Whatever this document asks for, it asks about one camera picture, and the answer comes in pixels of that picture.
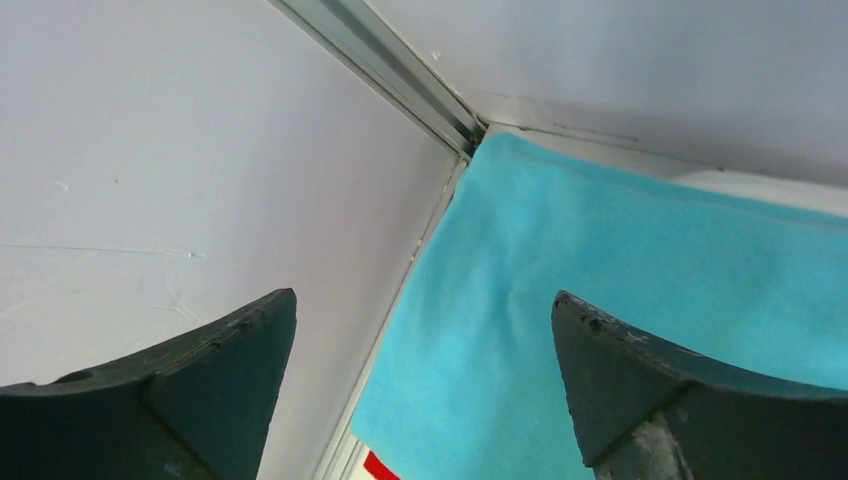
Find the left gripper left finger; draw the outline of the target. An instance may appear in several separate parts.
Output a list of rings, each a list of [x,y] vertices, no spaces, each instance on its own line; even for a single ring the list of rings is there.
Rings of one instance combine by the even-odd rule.
[[[296,332],[275,290],[44,385],[1,390],[5,479],[253,479]]]

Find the turquoise t-shirt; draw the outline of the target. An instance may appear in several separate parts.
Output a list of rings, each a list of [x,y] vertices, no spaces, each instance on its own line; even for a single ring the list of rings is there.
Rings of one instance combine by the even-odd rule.
[[[396,305],[352,432],[404,479],[588,479],[556,358],[568,291],[758,373],[847,385],[847,221],[500,133]]]

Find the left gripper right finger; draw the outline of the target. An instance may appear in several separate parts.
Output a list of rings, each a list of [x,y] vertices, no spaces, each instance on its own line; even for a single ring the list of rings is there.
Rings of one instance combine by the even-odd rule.
[[[847,394],[688,350],[568,292],[554,346],[584,465],[599,479],[843,479]]]

